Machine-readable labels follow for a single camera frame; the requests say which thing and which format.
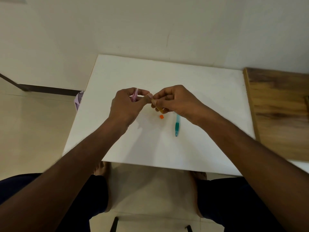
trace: person's right arm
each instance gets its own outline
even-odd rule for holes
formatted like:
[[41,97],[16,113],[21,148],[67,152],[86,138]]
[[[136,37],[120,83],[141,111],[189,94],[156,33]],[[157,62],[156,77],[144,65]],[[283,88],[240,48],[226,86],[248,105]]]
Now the person's right arm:
[[152,103],[207,132],[287,231],[308,231],[308,173],[253,140],[182,85],[162,89]]

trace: pink pen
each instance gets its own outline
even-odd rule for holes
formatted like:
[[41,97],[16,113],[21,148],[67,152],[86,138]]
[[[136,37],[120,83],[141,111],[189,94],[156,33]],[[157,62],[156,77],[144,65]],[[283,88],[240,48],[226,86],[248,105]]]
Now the pink pen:
[[138,93],[138,88],[136,88],[134,94],[132,95],[132,102],[135,102],[135,101],[136,101],[137,93]]

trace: pant leg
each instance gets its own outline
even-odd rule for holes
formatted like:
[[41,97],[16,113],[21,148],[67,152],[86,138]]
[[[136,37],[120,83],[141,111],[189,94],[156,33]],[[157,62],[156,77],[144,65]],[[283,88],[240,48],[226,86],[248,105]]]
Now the pant leg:
[[284,231],[245,178],[198,180],[198,208],[225,231]]
[[[0,181],[0,204],[41,174],[22,174]],[[57,231],[90,231],[89,220],[106,210],[108,187],[103,176],[91,175],[60,222]]]

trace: person's left arm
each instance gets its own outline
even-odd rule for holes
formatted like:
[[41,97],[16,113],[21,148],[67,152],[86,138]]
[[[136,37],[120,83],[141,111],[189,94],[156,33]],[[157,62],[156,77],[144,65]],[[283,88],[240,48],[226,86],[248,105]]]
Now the person's left arm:
[[1,231],[54,231],[75,197],[111,146],[126,132],[139,112],[151,103],[149,91],[117,92],[106,121],[41,176],[0,205]]

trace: white table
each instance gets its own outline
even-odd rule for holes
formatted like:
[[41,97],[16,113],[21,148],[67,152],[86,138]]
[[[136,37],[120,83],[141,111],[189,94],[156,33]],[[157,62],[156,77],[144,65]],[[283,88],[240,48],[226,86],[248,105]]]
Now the white table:
[[[176,84],[184,85],[204,104],[254,137],[240,70],[99,55],[63,155],[104,122],[119,89],[137,87],[155,94],[164,87]],[[176,114],[164,116],[161,120],[159,114],[146,105],[103,160],[240,175],[202,129],[182,117],[179,136],[175,137]],[[307,163],[295,161],[295,164],[308,168]]]

